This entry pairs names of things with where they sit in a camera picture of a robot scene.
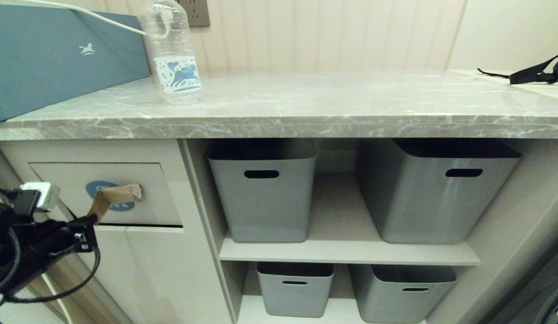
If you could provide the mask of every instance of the bin handle hole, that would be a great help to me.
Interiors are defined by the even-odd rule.
[[[247,170],[245,176],[249,179],[273,179],[279,178],[277,170]]]
[[[305,281],[283,281],[283,283],[285,285],[306,285],[307,283]]]
[[[476,178],[482,174],[482,169],[451,169],[445,173],[453,178]]]
[[[428,291],[428,288],[405,288],[402,291],[406,291],[407,293],[414,293],[414,292],[421,292],[421,291]]]

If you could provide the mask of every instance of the black strap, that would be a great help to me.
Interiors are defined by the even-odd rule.
[[[558,58],[558,55],[541,64],[515,72],[510,76],[506,76],[504,74],[484,72],[480,68],[477,68],[477,70],[482,74],[486,74],[487,76],[507,78],[509,79],[511,84],[523,84],[529,82],[547,82],[548,84],[553,84],[555,82],[558,82],[558,62],[554,65],[552,73],[544,73],[543,71],[556,58]]]

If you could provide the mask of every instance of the blue circular sticker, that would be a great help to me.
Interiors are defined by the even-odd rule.
[[[118,185],[108,181],[95,180],[87,183],[85,189],[89,194],[89,196],[93,199],[97,191],[100,191],[101,189],[105,189],[105,188],[112,188],[112,187],[118,187]],[[116,212],[124,212],[124,211],[126,212],[126,211],[130,211],[133,208],[135,208],[135,203],[133,202],[114,203],[109,207],[109,209]]]

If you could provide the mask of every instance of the bottle label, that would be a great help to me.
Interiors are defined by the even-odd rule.
[[[201,88],[199,71],[192,56],[169,56],[153,59],[163,91],[168,94],[181,94]]]

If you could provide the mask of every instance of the shelf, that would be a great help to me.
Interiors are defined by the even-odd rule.
[[[377,263],[476,266],[466,243],[389,244],[377,232],[354,174],[315,176],[309,238],[302,243],[236,243],[229,234],[219,258],[225,261]]]
[[[337,265],[330,289],[325,315],[321,318],[273,316],[265,312],[261,289],[254,269],[247,273],[245,291],[238,324],[365,324],[359,315],[357,302],[346,265]]]

